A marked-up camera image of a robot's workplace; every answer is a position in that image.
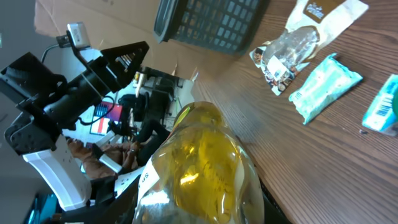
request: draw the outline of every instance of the light blue package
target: light blue package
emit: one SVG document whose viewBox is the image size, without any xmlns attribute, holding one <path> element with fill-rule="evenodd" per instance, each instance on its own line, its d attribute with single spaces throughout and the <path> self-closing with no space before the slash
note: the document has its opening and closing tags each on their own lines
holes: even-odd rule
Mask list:
<svg viewBox="0 0 398 224">
<path fill-rule="evenodd" d="M 362 120 L 364 127 L 391 136 L 397 135 L 397 118 L 392 111 L 392 99 L 397 90 L 398 75 L 391 75 L 366 112 Z"/>
<path fill-rule="evenodd" d="M 305 81 L 304 85 L 289 96 L 296 110 L 308 124 L 330 103 L 355 86 L 363 78 L 360 74 L 348 70 L 339 63 L 333 53 L 318 65 Z"/>
</svg>

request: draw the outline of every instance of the snack bag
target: snack bag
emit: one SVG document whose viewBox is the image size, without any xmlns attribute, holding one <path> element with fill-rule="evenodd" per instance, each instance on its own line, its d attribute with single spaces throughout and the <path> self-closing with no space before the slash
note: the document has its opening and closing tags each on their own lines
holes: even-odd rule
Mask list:
<svg viewBox="0 0 398 224">
<path fill-rule="evenodd" d="M 312 58 L 359 18 L 359 0 L 297 0 L 284 33 L 254 49 L 250 57 L 280 95 Z"/>
<path fill-rule="evenodd" d="M 397 90 L 398 75 L 391 75 L 366 112 L 362 121 L 364 127 L 390 136 L 397 135 L 398 120 L 392 110 L 392 102 Z"/>
<path fill-rule="evenodd" d="M 289 101 L 294 103 L 296 110 L 304 117 L 304 124 L 362 80 L 360 74 L 348 70 L 334 59 L 335 55 L 336 53 L 327 56 L 311 72 L 304 85 L 289 97 Z"/>
</svg>

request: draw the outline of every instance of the bottle label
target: bottle label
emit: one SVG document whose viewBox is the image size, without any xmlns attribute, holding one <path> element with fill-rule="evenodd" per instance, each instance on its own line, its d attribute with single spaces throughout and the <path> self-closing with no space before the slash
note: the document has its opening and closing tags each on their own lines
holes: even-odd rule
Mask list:
<svg viewBox="0 0 398 224">
<path fill-rule="evenodd" d="M 155 170 L 155 167 L 152 165 L 152 157 L 148 160 L 144 171 L 141 174 L 141 177 L 139 178 L 139 184 L 138 184 L 138 203 L 141 201 L 141 198 L 144 196 L 144 194 L 152 188 L 156 182 L 159 180 L 159 175 L 157 175 L 157 172 Z"/>
</svg>

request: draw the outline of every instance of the sticker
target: sticker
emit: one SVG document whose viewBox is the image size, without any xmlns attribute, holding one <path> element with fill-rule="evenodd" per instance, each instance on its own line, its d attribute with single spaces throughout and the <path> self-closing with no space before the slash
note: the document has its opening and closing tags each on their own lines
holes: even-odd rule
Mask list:
<svg viewBox="0 0 398 224">
<path fill-rule="evenodd" d="M 116 198 L 118 198 L 129 186 L 135 181 L 138 175 L 142 174 L 145 167 L 141 167 L 128 174 L 119 175 L 118 179 L 114 183 L 114 192 L 116 192 Z"/>
<path fill-rule="evenodd" d="M 155 170 L 155 167 L 152 165 L 152 157 L 148 160 L 147 165 L 144 168 L 144 171 L 141 174 L 138 184 L 138 202 L 141 201 L 141 198 L 144 194 L 153 187 L 156 182 L 159 180 L 159 175 Z"/>
<path fill-rule="evenodd" d="M 373 110 L 372 115 L 366 121 L 366 124 L 377 131 L 381 131 L 386 119 L 390 117 L 392 113 L 392 99 L 394 95 L 389 93 L 383 93 L 380 97 L 378 104 Z"/>
<path fill-rule="evenodd" d="M 287 71 L 285 65 L 275 55 L 269 60 L 267 69 L 276 81 L 279 81 L 281 76 Z"/>
</svg>

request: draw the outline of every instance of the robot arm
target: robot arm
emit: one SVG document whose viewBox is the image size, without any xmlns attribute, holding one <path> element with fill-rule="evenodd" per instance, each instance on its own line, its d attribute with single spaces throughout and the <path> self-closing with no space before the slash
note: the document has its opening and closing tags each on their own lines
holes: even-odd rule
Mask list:
<svg viewBox="0 0 398 224">
<path fill-rule="evenodd" d="M 82 74 L 67 83 L 27 53 L 0 72 L 0 92 L 21 111 L 6 130 L 6 141 L 39 171 L 69 211 L 86 206 L 91 184 L 73 161 L 62 129 L 75 128 L 79 115 L 90 106 L 126 87 L 141 69 L 149 46 L 139 42 L 102 50 L 102 56 L 86 62 L 80 50 L 90 43 L 82 23 L 69 24 L 67 34 L 57 40 L 70 43 L 86 67 Z"/>
</svg>

